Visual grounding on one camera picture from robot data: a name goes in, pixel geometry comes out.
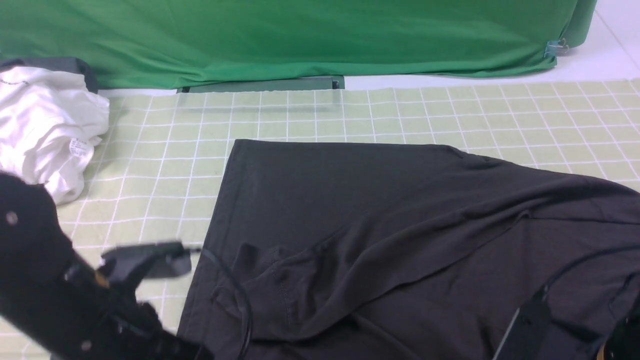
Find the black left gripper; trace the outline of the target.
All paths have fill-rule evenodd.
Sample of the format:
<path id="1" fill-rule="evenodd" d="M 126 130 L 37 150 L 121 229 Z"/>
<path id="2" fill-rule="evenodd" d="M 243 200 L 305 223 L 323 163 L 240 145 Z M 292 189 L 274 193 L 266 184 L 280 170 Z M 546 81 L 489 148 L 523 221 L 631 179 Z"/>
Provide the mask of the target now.
<path id="1" fill-rule="evenodd" d="M 213 360 L 164 329 L 148 305 L 101 285 L 35 285 L 35 341 L 57 360 Z"/>

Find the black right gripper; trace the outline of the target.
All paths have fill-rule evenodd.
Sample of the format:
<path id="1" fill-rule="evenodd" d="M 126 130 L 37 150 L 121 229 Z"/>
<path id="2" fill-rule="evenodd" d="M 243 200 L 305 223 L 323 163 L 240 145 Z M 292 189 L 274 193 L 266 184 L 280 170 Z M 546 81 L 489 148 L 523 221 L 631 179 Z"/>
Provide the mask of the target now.
<path id="1" fill-rule="evenodd" d="M 555 319 L 542 294 L 522 305 L 502 338 L 494 360 L 638 360 L 639 298 L 606 335 Z"/>

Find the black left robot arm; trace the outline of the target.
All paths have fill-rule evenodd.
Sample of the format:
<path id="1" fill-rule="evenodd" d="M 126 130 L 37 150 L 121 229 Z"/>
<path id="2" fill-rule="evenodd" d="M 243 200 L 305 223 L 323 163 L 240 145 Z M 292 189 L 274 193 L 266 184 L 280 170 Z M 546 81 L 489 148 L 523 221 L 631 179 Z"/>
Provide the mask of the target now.
<path id="1" fill-rule="evenodd" d="M 180 241 L 118 246 L 94 268 L 58 221 L 43 185 L 1 174 L 1 316 L 57 360 L 212 360 L 164 328 L 136 291 L 191 269 Z"/>

